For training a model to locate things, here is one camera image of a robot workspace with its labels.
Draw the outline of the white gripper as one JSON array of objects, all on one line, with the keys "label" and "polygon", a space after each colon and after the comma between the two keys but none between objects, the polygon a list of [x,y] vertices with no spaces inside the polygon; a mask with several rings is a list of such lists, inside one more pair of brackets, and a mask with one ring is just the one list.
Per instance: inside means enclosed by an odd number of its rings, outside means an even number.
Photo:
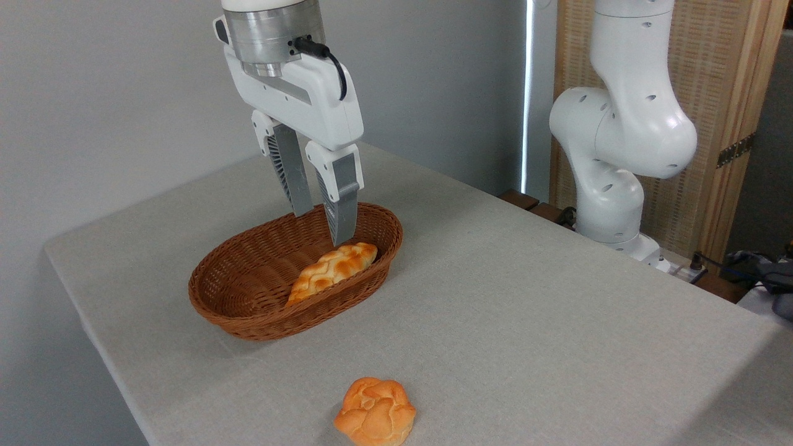
[{"label": "white gripper", "polygon": [[220,16],[214,29],[236,90],[255,109],[250,119],[261,154],[272,161],[294,215],[313,209],[296,130],[312,139],[305,151],[332,242],[351,240],[364,187],[359,148],[352,143],[364,127],[351,76],[325,45],[321,17]]}]

